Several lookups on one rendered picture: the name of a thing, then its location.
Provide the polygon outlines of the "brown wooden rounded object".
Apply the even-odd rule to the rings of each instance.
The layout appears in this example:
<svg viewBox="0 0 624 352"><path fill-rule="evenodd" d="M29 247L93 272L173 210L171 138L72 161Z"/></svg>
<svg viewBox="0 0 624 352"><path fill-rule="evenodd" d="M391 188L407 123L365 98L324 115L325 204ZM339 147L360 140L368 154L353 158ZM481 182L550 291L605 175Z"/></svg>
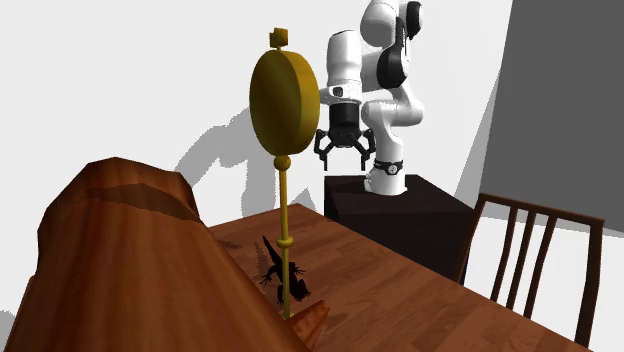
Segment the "brown wooden rounded object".
<svg viewBox="0 0 624 352"><path fill-rule="evenodd" d="M181 174L119 157L47 207L38 252L4 352L312 352L329 312L280 316Z"/></svg>

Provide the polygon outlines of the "black lizard figure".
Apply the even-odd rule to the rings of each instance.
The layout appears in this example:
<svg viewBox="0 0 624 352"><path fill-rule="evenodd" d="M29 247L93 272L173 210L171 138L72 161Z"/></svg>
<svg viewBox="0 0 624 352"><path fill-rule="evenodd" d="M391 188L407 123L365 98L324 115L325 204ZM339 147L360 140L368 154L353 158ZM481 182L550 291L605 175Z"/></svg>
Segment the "black lizard figure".
<svg viewBox="0 0 624 352"><path fill-rule="evenodd" d="M280 281L277 287L277 302L279 305L284 304L284 279L283 279L283 260L280 255L274 250L267 238L263 236L263 242L269 252L273 265L267 270L267 273L262 276L261 284L266 285L272 280L272 275L275 274ZM298 279L299 274L303 274L304 270L301 270L294 262L290 261L288 266L288 287L289 294L297 301L301 302L304 298L309 297L311 292L308 290L306 283L303 279Z"/></svg>

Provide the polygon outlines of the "gold round standing mirror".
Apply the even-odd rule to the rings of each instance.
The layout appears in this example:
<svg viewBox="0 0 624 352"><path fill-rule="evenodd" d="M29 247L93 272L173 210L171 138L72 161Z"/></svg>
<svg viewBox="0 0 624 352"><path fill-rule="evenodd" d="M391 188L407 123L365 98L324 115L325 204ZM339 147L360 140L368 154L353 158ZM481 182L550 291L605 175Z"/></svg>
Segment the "gold round standing mirror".
<svg viewBox="0 0 624 352"><path fill-rule="evenodd" d="M289 248L294 239L288 232L287 170L290 156L305 150L319 119L319 93L315 75L303 56L286 51L288 30L269 33L270 49L257 61L249 88L253 129L261 146L274 157L279 175L280 230L276 240L282 251L283 318L290 309Z"/></svg>

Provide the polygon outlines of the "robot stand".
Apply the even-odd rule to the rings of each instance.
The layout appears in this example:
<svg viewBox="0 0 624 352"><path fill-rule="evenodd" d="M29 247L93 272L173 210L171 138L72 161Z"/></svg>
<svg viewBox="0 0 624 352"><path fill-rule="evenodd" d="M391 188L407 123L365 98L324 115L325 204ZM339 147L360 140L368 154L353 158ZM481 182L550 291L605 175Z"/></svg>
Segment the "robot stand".
<svg viewBox="0 0 624 352"><path fill-rule="evenodd" d="M364 190L362 176L324 179L324 215L426 268L459 281L473 209L418 175L407 191L384 196Z"/></svg>

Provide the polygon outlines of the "brown wooden table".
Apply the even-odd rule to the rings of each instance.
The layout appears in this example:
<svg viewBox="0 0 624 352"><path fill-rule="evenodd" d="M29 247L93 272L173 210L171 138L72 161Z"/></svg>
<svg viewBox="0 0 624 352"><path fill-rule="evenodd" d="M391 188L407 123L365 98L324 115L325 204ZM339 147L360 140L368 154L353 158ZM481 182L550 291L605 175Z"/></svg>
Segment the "brown wooden table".
<svg viewBox="0 0 624 352"><path fill-rule="evenodd" d="M314 352L590 352L300 204L290 257L330 307Z"/></svg>

